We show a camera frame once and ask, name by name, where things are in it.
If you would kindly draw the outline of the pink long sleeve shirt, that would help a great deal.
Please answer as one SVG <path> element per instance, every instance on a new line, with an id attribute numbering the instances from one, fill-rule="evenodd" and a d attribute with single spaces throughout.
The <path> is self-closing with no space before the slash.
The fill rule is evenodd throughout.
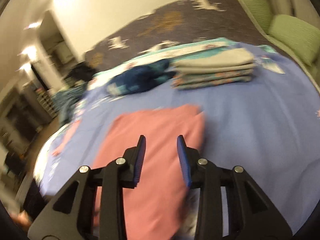
<path id="1" fill-rule="evenodd" d="M 184 216 L 187 187 L 177 153 L 177 137 L 199 150 L 204 135 L 204 113 L 195 105 L 122 114 L 114 119 L 101 143 L 92 168 L 122 157 L 146 137 L 140 181 L 124 189 L 124 215 L 128 239 L 171 239 Z"/>

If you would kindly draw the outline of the black clothes pile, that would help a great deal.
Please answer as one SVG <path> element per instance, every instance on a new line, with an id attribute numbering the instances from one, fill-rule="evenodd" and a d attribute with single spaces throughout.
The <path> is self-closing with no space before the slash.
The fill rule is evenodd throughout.
<path id="1" fill-rule="evenodd" d="M 65 80 L 68 78 L 73 78 L 75 81 L 82 80 L 84 82 L 89 82 L 96 73 L 97 70 L 95 68 L 89 66 L 85 61 L 82 61 L 68 72 Z"/>

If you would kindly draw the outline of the orange cloth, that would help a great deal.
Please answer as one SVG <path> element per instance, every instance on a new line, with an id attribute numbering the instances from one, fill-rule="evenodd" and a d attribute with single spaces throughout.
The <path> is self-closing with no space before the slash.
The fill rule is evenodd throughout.
<path id="1" fill-rule="evenodd" d="M 65 135 L 63 137 L 61 144 L 59 146 L 57 146 L 57 148 L 52 151 L 52 156 L 58 156 L 63 151 L 63 149 L 65 148 L 65 146 L 70 141 L 73 134 L 76 132 L 77 128 L 79 127 L 80 122 L 81 122 L 80 119 L 76 120 L 68 127 L 67 131 L 65 132 Z"/>

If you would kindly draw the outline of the teal knitted blanket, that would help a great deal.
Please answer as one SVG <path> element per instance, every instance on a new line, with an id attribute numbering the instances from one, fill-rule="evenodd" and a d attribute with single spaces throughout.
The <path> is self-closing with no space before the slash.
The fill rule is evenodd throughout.
<path id="1" fill-rule="evenodd" d="M 51 96 L 54 108 L 58 113 L 59 127 L 68 124 L 73 116 L 76 104 L 81 100 L 87 88 L 87 83 L 67 90 L 61 90 Z"/>

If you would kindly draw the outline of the white small shelf rack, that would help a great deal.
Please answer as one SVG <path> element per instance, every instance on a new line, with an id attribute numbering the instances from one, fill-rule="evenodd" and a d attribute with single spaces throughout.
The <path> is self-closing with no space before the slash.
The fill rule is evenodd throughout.
<path id="1" fill-rule="evenodd" d="M 55 105 L 50 97 L 50 95 L 43 89 L 37 89 L 37 101 L 44 108 L 44 110 L 50 115 L 51 118 L 57 117 L 57 110 Z"/>

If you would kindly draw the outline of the navy star plush blanket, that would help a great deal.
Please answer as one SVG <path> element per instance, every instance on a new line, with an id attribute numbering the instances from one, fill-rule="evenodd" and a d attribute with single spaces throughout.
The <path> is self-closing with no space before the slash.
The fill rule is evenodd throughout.
<path id="1" fill-rule="evenodd" d="M 168 59 L 132 67 L 108 81 L 106 90 L 111 96 L 147 92 L 175 76 L 176 72 L 169 68 Z"/>

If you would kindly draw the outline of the patterned folded cloth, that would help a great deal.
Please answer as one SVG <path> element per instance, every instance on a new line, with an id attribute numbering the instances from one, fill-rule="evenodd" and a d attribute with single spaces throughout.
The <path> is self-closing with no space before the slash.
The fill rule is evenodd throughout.
<path id="1" fill-rule="evenodd" d="M 252 74 L 253 69 L 210 74 L 179 74 L 173 78 L 171 86 L 179 90 L 188 90 L 236 82 L 249 82 L 252 79 Z"/>

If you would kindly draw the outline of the grey folded cloth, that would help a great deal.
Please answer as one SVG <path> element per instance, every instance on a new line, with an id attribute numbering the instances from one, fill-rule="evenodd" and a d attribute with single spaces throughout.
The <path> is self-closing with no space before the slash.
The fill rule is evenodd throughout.
<path id="1" fill-rule="evenodd" d="M 212 74 L 253 69 L 255 64 L 252 53 L 245 48 L 236 48 L 209 57 L 179 60 L 174 67 L 184 74 Z"/>

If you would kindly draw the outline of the white teal quilt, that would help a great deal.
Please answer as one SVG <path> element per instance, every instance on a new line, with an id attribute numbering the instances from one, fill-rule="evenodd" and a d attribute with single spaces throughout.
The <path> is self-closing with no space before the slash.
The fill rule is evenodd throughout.
<path id="1" fill-rule="evenodd" d="M 161 59 L 175 59 L 185 55 L 199 53 L 201 51 L 228 47 L 234 45 L 235 42 L 227 38 L 220 37 L 213 40 L 204 40 L 160 49 L 160 45 L 162 44 L 163 43 L 157 44 L 156 46 L 153 46 L 152 49 L 149 49 L 146 54 L 124 61 L 122 64 L 118 64 L 112 69 L 100 71 L 97 74 L 94 74 L 93 79 L 89 81 L 86 90 L 90 91 L 101 87 L 106 84 L 112 77 L 119 75 L 135 66 L 153 63 Z"/>

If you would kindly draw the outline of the green pillow front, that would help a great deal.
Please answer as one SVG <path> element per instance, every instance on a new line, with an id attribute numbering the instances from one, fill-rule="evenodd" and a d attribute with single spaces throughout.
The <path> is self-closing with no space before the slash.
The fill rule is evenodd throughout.
<path id="1" fill-rule="evenodd" d="M 268 35 L 282 42 L 305 63 L 312 66 L 319 53 L 319 29 L 289 15 L 273 17 Z"/>

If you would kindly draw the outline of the green pillow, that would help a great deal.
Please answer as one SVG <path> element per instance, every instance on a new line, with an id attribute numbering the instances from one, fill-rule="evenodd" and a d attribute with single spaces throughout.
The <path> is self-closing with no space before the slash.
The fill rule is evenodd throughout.
<path id="1" fill-rule="evenodd" d="M 273 17 L 268 35 L 282 42 L 305 63 L 312 66 L 319 53 L 319 29 L 289 15 Z"/>
<path id="2" fill-rule="evenodd" d="M 253 15 L 261 29 L 267 34 L 270 28 L 273 13 L 268 0 L 242 0 Z"/>

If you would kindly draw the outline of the dark deer pattern mattress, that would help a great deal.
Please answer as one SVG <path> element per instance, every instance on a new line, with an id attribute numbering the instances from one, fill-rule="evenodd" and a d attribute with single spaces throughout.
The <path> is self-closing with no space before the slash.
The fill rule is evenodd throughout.
<path id="1" fill-rule="evenodd" d="M 239 0 L 179 0 L 142 16 L 97 43 L 85 62 L 100 71 L 155 49 L 224 37 L 270 45 Z"/>

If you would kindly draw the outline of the green pillow back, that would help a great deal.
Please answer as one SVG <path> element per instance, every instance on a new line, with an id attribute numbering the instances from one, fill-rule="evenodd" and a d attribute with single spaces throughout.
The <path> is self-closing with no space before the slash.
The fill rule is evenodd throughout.
<path id="1" fill-rule="evenodd" d="M 267 34 L 270 28 L 273 13 L 268 0 L 242 0 L 253 15 L 261 29 Z"/>

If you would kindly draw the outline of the grey curtain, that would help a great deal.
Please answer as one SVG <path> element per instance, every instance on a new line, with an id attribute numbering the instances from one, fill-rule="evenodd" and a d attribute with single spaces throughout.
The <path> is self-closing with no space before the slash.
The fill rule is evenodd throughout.
<path id="1" fill-rule="evenodd" d="M 310 0 L 269 0 L 274 14 L 285 14 L 303 20 L 319 29 L 319 13 Z"/>

